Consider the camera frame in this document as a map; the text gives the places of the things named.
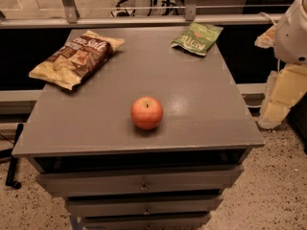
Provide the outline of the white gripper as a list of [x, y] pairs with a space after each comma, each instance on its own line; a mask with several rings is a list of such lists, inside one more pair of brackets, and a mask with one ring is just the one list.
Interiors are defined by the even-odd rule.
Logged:
[[307, 0], [295, 0], [277, 25], [259, 35], [254, 45], [263, 49], [274, 46], [275, 57], [289, 62], [280, 72], [271, 71], [260, 108], [258, 125], [273, 129], [307, 93]]

